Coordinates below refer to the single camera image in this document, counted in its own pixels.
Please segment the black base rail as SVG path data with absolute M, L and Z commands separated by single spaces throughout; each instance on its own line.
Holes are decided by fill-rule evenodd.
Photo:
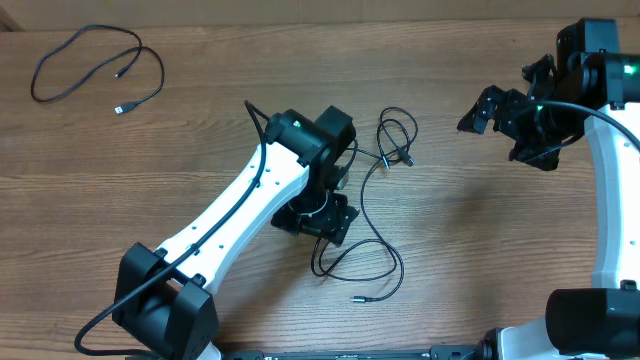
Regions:
M 204 351 L 199 359 L 221 360 L 472 360 L 475 345 L 437 345 L 420 350 L 367 350 L 324 352 Z

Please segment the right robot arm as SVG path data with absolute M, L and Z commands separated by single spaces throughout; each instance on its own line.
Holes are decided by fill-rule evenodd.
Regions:
M 514 142 L 513 161 L 556 169 L 562 149 L 586 140 L 596 184 L 597 249 L 591 284 L 558 289 L 543 317 L 489 331 L 472 359 L 633 359 L 639 354 L 639 58 L 619 46 L 612 19 L 562 29 L 556 54 L 522 70 L 527 93 L 490 86 L 458 123 Z

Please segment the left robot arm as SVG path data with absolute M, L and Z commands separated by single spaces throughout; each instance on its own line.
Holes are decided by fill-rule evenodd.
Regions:
M 294 110 L 258 128 L 237 178 L 191 224 L 151 250 L 136 243 L 119 264 L 113 321 L 142 344 L 129 359 L 218 359 L 214 297 L 233 262 L 266 225 L 342 244 L 357 211 L 339 194 L 337 159 L 354 143 L 334 106 L 311 121 Z

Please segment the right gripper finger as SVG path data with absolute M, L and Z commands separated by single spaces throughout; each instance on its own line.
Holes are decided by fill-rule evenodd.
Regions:
M 494 108 L 494 131 L 515 131 L 524 111 L 525 95 L 511 89 L 502 93 Z
M 473 107 L 458 122 L 457 130 L 483 134 L 497 107 L 502 103 L 502 90 L 491 85 L 483 90 Z

